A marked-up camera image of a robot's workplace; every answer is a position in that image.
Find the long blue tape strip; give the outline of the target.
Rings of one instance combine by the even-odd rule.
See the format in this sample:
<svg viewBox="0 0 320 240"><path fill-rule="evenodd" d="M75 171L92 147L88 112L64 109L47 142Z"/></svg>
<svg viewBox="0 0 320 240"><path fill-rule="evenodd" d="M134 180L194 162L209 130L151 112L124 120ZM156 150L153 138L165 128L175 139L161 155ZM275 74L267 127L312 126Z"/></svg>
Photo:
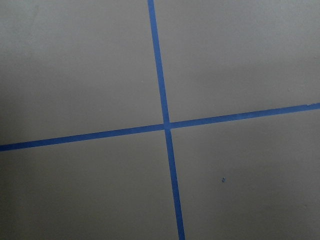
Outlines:
<svg viewBox="0 0 320 240"><path fill-rule="evenodd" d="M164 131L166 129L186 128L186 127L216 124L216 123L222 123L222 122L232 122L232 121L252 119L252 118L284 115L284 114L291 114L291 113L297 113L297 112L306 112L306 111L318 110L319 108L320 108L319 103L296 105L296 106L266 109L266 110L259 110L259 111L228 114L228 115L222 115L222 116L213 116L213 117L206 117L206 118L199 118L199 119L176 121L176 122L170 122L167 124L163 123L163 124L145 125L145 126L108 130L108 131L101 131L101 132L94 132L94 133L86 133L86 134L79 134L79 135L71 135L71 136L33 140L33 141L18 142L18 143L11 143L11 144L3 144L0 146L0 150L2 152L7 152L7 151L13 151L13 150L19 150L19 149L36 148L36 147L89 141L89 140L111 138L111 137L118 137L118 136L125 136L125 135Z"/></svg>

